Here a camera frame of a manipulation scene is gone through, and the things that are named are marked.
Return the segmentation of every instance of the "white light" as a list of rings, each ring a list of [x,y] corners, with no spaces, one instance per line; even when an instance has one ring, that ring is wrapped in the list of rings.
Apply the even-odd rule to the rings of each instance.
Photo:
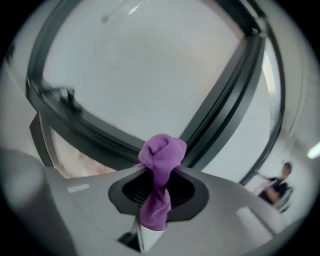
[[[313,148],[311,148],[308,152],[308,154],[306,154],[308,158],[310,159],[315,159],[317,157],[320,156],[320,142],[315,145]]]

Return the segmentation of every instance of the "person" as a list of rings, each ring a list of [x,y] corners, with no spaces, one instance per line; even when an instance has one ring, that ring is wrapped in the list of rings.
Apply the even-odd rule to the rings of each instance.
[[[259,194],[259,197],[271,205],[277,203],[287,191],[288,184],[285,182],[285,180],[291,174],[291,171],[291,163],[286,162],[282,167],[280,177],[269,178],[262,174],[259,174],[265,180],[273,182],[271,186],[266,187]]]

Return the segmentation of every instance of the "purple fabric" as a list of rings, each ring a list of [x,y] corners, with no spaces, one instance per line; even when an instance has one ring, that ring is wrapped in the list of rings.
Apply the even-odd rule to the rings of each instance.
[[[167,227],[171,201],[167,182],[171,171],[180,166],[185,157],[187,145],[182,140],[167,134],[158,134],[149,139],[139,153],[139,161],[153,173],[150,195],[140,209],[139,222],[153,231],[163,231]]]

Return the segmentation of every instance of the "man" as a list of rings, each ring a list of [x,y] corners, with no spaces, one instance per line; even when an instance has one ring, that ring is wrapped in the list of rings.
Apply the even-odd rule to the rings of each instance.
[[[286,162],[282,167],[280,177],[268,178],[264,175],[259,174],[265,180],[273,182],[271,186],[266,187],[259,194],[259,197],[271,205],[277,203],[287,191],[288,184],[285,182],[285,180],[291,174],[291,171],[291,163]]]

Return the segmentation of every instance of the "hair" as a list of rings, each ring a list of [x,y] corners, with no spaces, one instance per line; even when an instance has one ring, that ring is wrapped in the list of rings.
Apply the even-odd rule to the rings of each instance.
[[[291,174],[291,171],[292,171],[292,164],[290,162],[286,162],[284,164],[284,166],[286,166],[288,169],[289,169],[289,174]]]

